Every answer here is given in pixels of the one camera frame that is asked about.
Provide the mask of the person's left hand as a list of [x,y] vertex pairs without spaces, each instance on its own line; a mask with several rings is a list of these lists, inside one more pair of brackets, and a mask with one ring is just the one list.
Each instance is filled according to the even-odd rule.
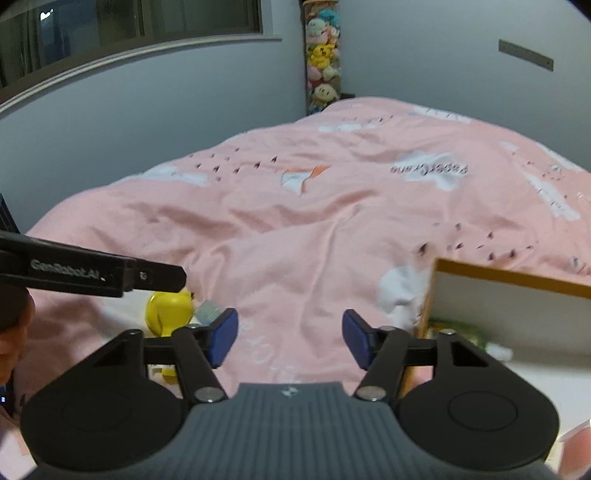
[[1,384],[5,385],[22,356],[28,338],[29,325],[35,313],[30,294],[16,326],[1,333]]

